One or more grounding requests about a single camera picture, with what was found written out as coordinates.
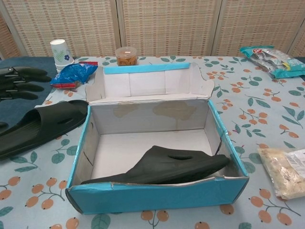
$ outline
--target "white paper cup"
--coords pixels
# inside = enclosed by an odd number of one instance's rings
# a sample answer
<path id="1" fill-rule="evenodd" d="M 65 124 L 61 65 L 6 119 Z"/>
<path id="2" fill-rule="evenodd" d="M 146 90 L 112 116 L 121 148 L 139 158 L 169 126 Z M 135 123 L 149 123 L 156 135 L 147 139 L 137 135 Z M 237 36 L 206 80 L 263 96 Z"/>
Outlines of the white paper cup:
<path id="1" fill-rule="evenodd" d="M 63 69 L 64 67 L 66 67 L 67 65 L 69 65 L 69 64 L 66 64 L 66 65 L 57 65 L 57 64 L 55 64 L 55 66 L 56 66 L 56 68 L 57 69 Z"/>
<path id="2" fill-rule="evenodd" d="M 64 39 L 57 39 L 50 42 L 55 65 L 57 66 L 66 66 L 74 62 L 74 59 L 71 56 L 68 45 Z"/>

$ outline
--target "food package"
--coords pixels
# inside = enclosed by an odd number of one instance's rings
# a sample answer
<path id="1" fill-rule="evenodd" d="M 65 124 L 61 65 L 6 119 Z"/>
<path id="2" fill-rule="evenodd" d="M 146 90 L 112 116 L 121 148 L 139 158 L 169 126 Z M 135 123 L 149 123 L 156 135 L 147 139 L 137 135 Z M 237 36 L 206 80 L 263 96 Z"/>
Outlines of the food package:
<path id="1" fill-rule="evenodd" d="M 50 84 L 55 88 L 76 88 L 89 79 L 89 76 L 95 72 L 97 65 L 76 63 L 70 64 L 62 69 L 51 80 Z"/>
<path id="2" fill-rule="evenodd" d="M 117 63 L 119 66 L 137 65 L 137 50 L 134 47 L 121 47 L 115 51 Z"/>
<path id="3" fill-rule="evenodd" d="M 247 46 L 240 51 L 254 64 L 271 73 L 276 79 L 305 74 L 305 64 L 274 49 L 274 46 Z"/>
<path id="4" fill-rule="evenodd" d="M 283 199 L 305 196 L 305 149 L 284 152 L 280 149 L 258 149 L 269 174 L 275 195 Z"/>

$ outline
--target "table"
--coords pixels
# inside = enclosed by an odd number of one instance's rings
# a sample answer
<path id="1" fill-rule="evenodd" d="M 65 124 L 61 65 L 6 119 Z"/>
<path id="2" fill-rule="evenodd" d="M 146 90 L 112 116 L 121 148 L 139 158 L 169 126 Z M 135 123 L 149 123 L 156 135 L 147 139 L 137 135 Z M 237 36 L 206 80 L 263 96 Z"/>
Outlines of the table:
<path id="1" fill-rule="evenodd" d="M 81 57 L 114 66 L 114 57 Z M 212 100 L 250 181 L 232 205 L 81 215 L 64 194 L 82 127 L 0 162 L 0 229 L 270 229 L 304 227 L 305 198 L 276 198 L 257 148 L 305 148 L 305 82 L 274 80 L 242 57 L 140 57 L 139 64 L 195 62 L 215 80 Z M 44 105 L 85 99 L 85 86 L 53 89 Z"/>

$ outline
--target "clear plastic package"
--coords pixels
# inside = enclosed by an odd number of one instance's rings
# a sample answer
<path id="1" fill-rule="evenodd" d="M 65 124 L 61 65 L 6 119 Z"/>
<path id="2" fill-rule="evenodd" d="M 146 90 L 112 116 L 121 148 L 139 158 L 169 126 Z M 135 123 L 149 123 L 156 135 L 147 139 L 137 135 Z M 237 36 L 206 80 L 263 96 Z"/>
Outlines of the clear plastic package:
<path id="1" fill-rule="evenodd" d="M 287 153 L 280 149 L 258 149 L 275 195 L 283 199 L 305 196 L 305 150 Z"/>
<path id="2" fill-rule="evenodd" d="M 240 51 L 276 79 L 305 74 L 305 63 L 274 49 L 274 46 L 247 46 Z"/>

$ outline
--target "plastic jar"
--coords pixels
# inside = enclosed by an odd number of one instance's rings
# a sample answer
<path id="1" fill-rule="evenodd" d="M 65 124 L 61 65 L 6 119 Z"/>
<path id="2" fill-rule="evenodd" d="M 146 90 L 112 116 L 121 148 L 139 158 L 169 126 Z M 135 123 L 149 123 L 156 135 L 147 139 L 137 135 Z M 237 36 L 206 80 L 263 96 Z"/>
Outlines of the plastic jar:
<path id="1" fill-rule="evenodd" d="M 118 66 L 137 65 L 138 55 L 134 47 L 121 47 L 115 51 Z"/>

